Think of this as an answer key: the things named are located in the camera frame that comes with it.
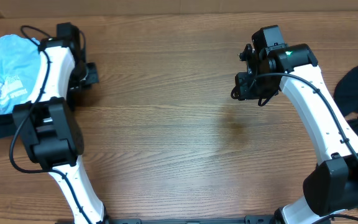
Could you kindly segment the light blue printed t-shirt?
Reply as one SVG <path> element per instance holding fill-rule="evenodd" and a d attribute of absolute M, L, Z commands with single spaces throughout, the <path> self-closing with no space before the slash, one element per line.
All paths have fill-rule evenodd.
<path fill-rule="evenodd" d="M 28 101 L 40 69 L 37 44 L 15 34 L 0 37 L 0 115 Z"/>

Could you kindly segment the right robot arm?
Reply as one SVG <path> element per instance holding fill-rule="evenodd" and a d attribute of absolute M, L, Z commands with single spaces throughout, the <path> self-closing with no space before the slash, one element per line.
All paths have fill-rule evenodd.
<path fill-rule="evenodd" d="M 348 210 L 358 208 L 358 135 L 330 95 L 310 47 L 288 45 L 274 25 L 255 32 L 239 58 L 247 69 L 236 75 L 231 97 L 264 106 L 283 93 L 297 110 L 317 158 L 296 202 L 247 222 L 329 223 L 346 217 Z"/>

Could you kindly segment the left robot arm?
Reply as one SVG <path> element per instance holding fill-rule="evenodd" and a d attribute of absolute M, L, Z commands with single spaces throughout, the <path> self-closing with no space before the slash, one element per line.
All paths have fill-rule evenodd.
<path fill-rule="evenodd" d="M 48 173 L 58 184 L 73 213 L 74 223 L 109 223 L 104 203 L 98 198 L 83 162 L 83 134 L 67 102 L 68 95 L 88 90 L 99 82 L 95 63 L 86 60 L 86 40 L 73 24 L 57 24 L 54 37 L 46 35 L 36 45 L 40 69 L 27 101 L 16 105 L 16 125 L 9 149 L 12 166 L 14 146 L 20 138 L 37 173 Z"/>

